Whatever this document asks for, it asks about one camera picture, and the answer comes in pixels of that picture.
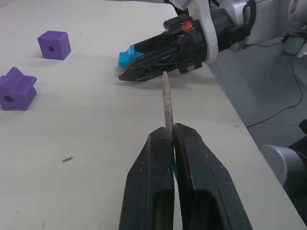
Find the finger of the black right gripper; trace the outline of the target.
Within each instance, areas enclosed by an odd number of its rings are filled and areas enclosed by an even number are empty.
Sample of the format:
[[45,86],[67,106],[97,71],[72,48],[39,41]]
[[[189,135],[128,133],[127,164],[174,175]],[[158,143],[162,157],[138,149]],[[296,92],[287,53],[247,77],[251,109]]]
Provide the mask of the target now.
[[163,32],[160,35],[138,42],[133,46],[136,51],[144,54],[166,54],[179,52],[174,36],[167,32]]
[[134,59],[119,73],[121,81],[144,82],[159,77],[163,72],[171,72],[179,68],[180,50],[170,46],[154,50]]

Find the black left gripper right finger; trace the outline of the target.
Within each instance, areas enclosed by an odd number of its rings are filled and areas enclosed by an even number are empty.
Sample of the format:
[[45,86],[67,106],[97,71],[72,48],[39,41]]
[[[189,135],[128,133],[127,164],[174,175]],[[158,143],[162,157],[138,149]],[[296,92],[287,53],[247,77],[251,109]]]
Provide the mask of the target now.
[[173,141],[183,229],[252,229],[228,170],[200,134],[176,123]]

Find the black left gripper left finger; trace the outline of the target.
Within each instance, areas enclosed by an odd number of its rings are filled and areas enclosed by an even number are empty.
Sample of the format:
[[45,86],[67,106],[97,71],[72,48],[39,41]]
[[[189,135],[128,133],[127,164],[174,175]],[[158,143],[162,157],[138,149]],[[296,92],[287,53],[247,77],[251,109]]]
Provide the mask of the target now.
[[120,230],[171,230],[174,176],[166,130],[149,134],[128,172],[119,221]]

